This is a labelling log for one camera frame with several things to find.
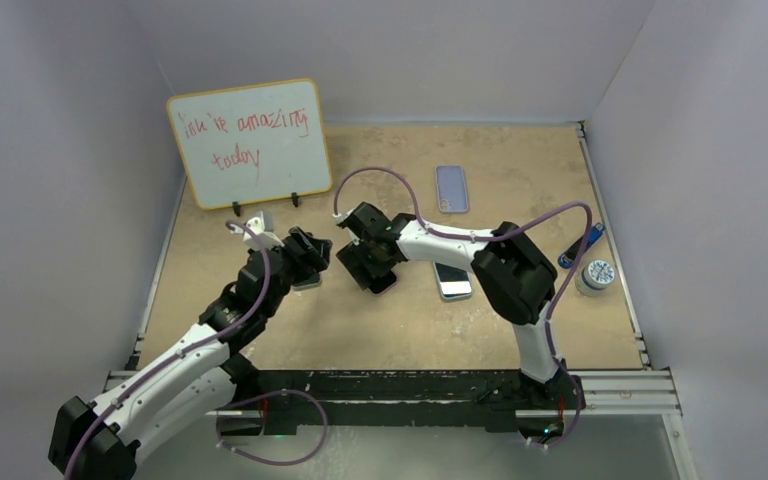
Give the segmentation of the lilac phone case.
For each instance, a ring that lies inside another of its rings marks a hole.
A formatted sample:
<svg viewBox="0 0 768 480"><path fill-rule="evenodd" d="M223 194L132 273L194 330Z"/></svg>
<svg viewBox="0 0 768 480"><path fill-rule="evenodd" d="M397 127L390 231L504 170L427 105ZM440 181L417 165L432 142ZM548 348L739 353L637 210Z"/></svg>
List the lilac phone case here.
<svg viewBox="0 0 768 480"><path fill-rule="evenodd" d="M438 209L448 214L469 210L465 171L458 165L440 165L434 169Z"/></svg>

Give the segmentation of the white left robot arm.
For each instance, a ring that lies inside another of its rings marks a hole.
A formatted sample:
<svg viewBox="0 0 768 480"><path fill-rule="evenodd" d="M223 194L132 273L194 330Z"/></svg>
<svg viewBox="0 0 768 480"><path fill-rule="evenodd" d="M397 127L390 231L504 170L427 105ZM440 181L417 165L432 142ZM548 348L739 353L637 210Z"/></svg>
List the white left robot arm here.
<svg viewBox="0 0 768 480"><path fill-rule="evenodd" d="M235 281L172 347L91 401L58 410L49 462L66 479L130 479L158 447L208 411L257 399L253 365L241 349L265 330L293 285L325 271L331 241L297 227L287 237L232 221L249 247Z"/></svg>

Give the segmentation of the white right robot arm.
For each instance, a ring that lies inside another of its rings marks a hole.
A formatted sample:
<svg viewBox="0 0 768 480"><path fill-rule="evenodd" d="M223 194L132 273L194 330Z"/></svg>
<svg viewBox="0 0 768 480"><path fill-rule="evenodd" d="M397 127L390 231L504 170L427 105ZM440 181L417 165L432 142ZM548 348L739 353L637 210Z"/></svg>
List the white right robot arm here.
<svg viewBox="0 0 768 480"><path fill-rule="evenodd" d="M366 202L336 215L335 223L351 237L337 258L363 290L386 291L397 280L396 265L409 261L473 274L495 313L512 325L524 399L544 407L559 396L557 350L548 322L558 272L516 224L463 229L409 213L389 218Z"/></svg>

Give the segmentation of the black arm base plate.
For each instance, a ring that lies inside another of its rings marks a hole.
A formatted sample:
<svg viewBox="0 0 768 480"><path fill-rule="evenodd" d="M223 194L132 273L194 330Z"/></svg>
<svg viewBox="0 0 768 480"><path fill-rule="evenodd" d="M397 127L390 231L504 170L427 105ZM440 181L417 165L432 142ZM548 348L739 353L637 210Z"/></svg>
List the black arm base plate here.
<svg viewBox="0 0 768 480"><path fill-rule="evenodd" d="M257 370L236 383L232 407L261 432L300 426L475 427L539 443L559 438L586 405L579 377L539 383L502 370Z"/></svg>

